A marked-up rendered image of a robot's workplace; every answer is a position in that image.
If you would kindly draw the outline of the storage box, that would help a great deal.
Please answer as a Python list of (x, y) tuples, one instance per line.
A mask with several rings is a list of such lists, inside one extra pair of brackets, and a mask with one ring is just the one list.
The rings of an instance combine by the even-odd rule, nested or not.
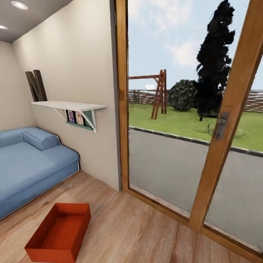
[(31, 261), (76, 263), (90, 218), (89, 204), (54, 204), (24, 247)]

